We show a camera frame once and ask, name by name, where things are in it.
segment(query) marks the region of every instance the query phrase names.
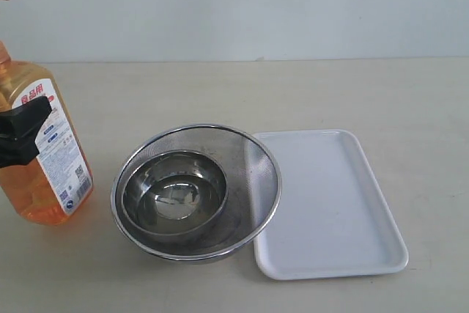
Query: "plastic tray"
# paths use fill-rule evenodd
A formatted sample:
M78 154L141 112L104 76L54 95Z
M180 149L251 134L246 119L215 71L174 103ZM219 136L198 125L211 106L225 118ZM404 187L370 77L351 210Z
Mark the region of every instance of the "plastic tray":
M277 280L395 273L408 252L354 135L345 130L257 133L275 156L283 189L254 241L260 269ZM253 202L255 207L262 203Z

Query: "barcode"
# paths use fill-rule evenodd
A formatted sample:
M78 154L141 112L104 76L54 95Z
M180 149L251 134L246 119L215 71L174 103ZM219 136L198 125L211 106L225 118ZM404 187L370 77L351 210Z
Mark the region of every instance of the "barcode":
M77 178L79 179L81 176L83 176L83 167L82 166L79 166L76 170L75 170L75 174L77 176Z
M90 187L91 181L89 181L89 178L87 177L85 181L83 181L83 183L81 184L80 188L76 191L78 198L83 198L83 196L86 194Z
M60 197L60 200L61 200L61 201L66 200L67 197L68 197L67 190L63 191L63 192L60 194L59 197Z

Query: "white table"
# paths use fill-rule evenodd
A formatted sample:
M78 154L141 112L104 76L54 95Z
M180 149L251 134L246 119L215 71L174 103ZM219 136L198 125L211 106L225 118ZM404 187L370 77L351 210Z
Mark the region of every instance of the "white table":
M46 66L95 192L56 228L25 222L0 197L0 312L468 311L469 58ZM112 181L143 140L192 122L351 130L404 236L407 268L277 282L252 246L200 266L140 251L112 221Z

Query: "stainless steel bowl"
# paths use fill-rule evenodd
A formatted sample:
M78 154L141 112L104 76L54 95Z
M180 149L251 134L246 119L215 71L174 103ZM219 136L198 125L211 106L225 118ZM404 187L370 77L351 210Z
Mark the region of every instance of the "stainless steel bowl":
M222 214L226 178L200 152L162 153L135 170L122 209L135 228L158 242L186 243L203 235Z
M224 211L201 237L183 245L157 241L131 220L123 198L131 177L158 155L190 150L208 156L226 178ZM120 231L149 254L175 262L205 263L227 257L251 242L273 217L281 176L268 149L253 136L223 125L189 125L144 142L125 161L111 191L111 211Z

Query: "mesh strainer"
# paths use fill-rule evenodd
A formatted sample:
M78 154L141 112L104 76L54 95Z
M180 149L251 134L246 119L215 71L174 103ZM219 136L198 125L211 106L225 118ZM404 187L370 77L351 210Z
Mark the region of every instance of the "mesh strainer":
M226 174L225 211L206 234L184 246L146 238L122 210L122 195L134 171L156 155L172 150L209 155ZM189 125L153 137L128 158L112 188L111 210L123 234L144 251L164 259L201 262L226 257L253 240L273 217L280 193L277 163L261 142L223 125Z

